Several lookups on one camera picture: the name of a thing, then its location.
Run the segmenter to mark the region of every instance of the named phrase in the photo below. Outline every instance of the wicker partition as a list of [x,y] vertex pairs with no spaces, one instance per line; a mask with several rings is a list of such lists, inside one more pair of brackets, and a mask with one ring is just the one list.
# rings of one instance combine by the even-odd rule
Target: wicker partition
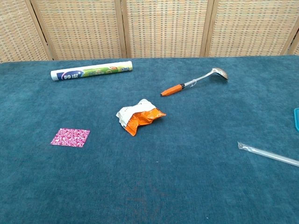
[[289,54],[299,55],[299,31],[290,47]]
[[126,57],[120,0],[32,0],[55,59]]
[[212,0],[122,0],[128,57],[203,56],[212,6]]
[[298,0],[214,0],[205,55],[285,54],[298,15]]
[[50,58],[28,1],[0,1],[0,63]]

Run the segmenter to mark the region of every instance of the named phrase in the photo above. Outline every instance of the patterned pink paper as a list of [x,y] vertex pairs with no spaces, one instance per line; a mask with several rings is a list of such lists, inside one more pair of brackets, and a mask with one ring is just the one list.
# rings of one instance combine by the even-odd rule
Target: patterned pink paper
[[83,147],[90,130],[60,128],[51,145]]

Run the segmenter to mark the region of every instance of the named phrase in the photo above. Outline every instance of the crumpled snack bag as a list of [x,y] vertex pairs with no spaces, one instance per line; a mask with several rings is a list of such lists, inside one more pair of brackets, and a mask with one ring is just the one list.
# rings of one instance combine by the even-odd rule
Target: crumpled snack bag
[[151,102],[142,99],[135,106],[126,106],[117,112],[121,126],[132,136],[136,135],[139,125],[149,125],[153,120],[165,116]]

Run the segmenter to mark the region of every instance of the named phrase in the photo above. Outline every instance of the orange ladle handle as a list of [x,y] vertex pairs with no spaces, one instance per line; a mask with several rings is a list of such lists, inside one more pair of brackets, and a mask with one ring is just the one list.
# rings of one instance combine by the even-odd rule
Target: orange ladle handle
[[184,84],[179,84],[179,85],[176,85],[176,86],[173,86],[167,90],[164,90],[162,93],[161,93],[161,96],[162,97],[165,97],[165,96],[169,96],[173,93],[176,93],[176,92],[179,92],[181,91],[183,88],[185,87]]

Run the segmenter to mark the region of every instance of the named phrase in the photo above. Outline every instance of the teal container edge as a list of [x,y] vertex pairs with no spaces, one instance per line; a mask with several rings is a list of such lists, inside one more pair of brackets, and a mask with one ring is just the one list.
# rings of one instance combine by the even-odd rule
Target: teal container edge
[[294,109],[295,127],[299,131],[299,108]]

